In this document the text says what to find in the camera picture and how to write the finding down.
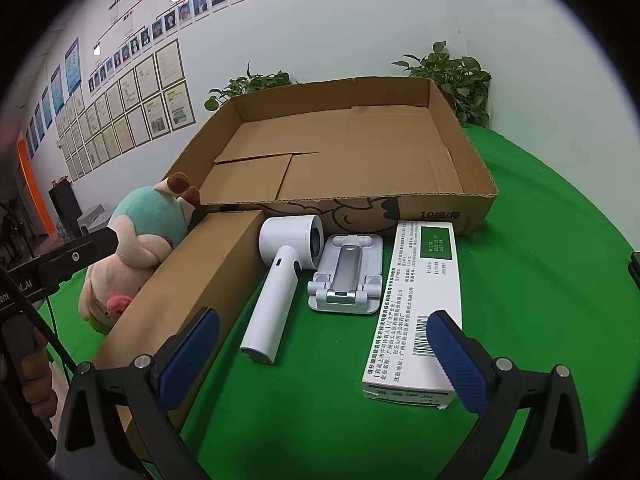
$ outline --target green label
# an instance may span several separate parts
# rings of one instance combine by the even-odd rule
[[[420,257],[451,260],[451,240],[446,227],[420,228]]]

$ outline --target green plant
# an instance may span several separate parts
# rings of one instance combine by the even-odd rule
[[[415,59],[419,65],[410,66],[406,61],[396,61],[394,65],[404,66],[404,70],[409,71],[409,77],[432,79],[444,93],[460,124],[486,124],[489,118],[486,102],[491,74],[481,70],[474,58],[462,56],[451,59],[446,41],[434,43],[433,52],[422,59],[412,54],[402,57]]]
[[[204,101],[204,107],[213,112],[217,110],[227,100],[236,95],[250,94],[251,92],[257,92],[258,90],[265,90],[267,88],[276,88],[277,86],[287,86],[291,84],[289,74],[278,70],[277,74],[251,74],[249,70],[249,63],[246,64],[246,77],[238,77],[236,79],[230,79],[229,84],[225,89],[213,88],[209,90],[212,94],[209,99]]]

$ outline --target barcode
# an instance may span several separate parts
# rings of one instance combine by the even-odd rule
[[[427,319],[429,316],[418,316],[415,324],[414,355],[435,355],[427,341]]]

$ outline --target orange pillar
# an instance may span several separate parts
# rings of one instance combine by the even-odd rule
[[[49,216],[49,211],[47,211],[46,206],[44,205],[44,201],[42,200],[42,195],[40,194],[40,190],[38,189],[38,184],[36,183],[36,179],[33,176],[33,170],[31,169],[31,162],[29,161],[29,155],[27,154],[27,148],[24,144],[24,140],[21,139],[16,143],[18,148],[18,158],[20,159],[20,167],[22,168],[22,173],[24,174],[24,179],[27,183],[27,187],[29,188],[29,194],[33,199],[33,203],[36,206],[36,211],[42,220],[42,224],[44,228],[47,230],[47,233],[53,234],[56,232],[56,227],[53,225],[53,221],[51,220],[51,216]]]

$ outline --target finger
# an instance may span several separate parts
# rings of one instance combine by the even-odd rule
[[[39,402],[31,407],[33,415],[38,418],[51,418],[56,414],[58,409],[58,396],[52,390],[49,398],[44,402]]]
[[[51,373],[47,351],[44,348],[36,348],[32,353],[25,355],[21,364],[22,373],[27,379],[37,379]]]
[[[51,374],[49,373],[49,377],[41,377],[26,383],[22,394],[29,404],[38,404],[47,400],[51,391]]]
[[[36,340],[38,346],[45,347],[49,343],[47,338],[44,337],[36,327],[33,327],[33,338]]]

